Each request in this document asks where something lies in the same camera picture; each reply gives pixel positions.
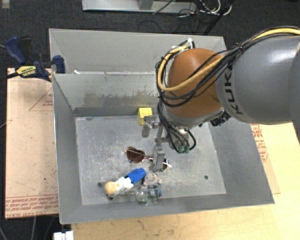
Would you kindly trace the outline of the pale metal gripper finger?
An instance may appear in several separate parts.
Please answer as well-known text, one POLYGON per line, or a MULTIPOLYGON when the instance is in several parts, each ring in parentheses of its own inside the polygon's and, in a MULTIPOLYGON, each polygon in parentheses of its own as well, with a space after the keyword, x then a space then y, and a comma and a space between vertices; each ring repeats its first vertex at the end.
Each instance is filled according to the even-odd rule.
POLYGON ((143 118, 144 124, 142 127, 142 137, 147 138, 150 135, 151 129, 156 129, 159 126, 159 121, 156 115, 147 115, 143 118))
POLYGON ((155 145, 153 148, 153 163, 149 166, 149 170, 153 173, 163 170, 165 151, 161 145, 155 145))

